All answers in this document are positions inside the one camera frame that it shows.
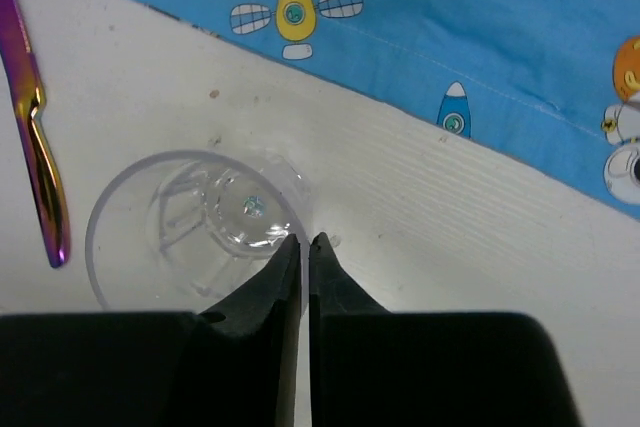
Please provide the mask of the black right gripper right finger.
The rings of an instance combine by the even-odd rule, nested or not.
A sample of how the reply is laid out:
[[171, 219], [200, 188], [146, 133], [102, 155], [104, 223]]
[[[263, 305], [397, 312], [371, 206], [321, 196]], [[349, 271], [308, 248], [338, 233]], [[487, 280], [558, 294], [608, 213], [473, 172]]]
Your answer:
[[577, 426], [556, 349], [514, 312], [392, 312], [309, 251], [311, 414], [316, 426]]

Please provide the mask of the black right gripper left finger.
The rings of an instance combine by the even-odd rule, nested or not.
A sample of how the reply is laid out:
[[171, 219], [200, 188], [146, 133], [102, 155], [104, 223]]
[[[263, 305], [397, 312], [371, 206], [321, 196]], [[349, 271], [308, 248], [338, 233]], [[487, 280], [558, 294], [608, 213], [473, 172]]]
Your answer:
[[300, 244], [205, 312], [5, 315], [5, 426], [290, 426]]

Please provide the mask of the clear plastic cup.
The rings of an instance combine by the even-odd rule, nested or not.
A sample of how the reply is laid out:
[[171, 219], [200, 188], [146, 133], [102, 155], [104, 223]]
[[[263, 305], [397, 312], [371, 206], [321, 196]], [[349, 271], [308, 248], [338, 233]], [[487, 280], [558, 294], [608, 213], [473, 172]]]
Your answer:
[[306, 176], [273, 152], [154, 154], [98, 197], [85, 235], [89, 282], [106, 311], [203, 312], [287, 236], [306, 249], [311, 216]]

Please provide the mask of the blue patterned cloth placemat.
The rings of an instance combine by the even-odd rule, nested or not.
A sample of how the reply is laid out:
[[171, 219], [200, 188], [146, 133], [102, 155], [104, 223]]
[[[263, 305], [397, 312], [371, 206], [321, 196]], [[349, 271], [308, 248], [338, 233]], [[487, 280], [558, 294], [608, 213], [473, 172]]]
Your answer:
[[639, 0], [136, 0], [639, 214]]

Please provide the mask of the iridescent knife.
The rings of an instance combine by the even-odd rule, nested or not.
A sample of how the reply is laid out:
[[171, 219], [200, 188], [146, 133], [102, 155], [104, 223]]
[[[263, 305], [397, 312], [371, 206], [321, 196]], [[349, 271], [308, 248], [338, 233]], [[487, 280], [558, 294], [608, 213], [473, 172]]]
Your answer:
[[64, 266], [71, 229], [63, 184], [41, 114], [46, 94], [18, 0], [1, 0], [1, 58], [49, 264]]

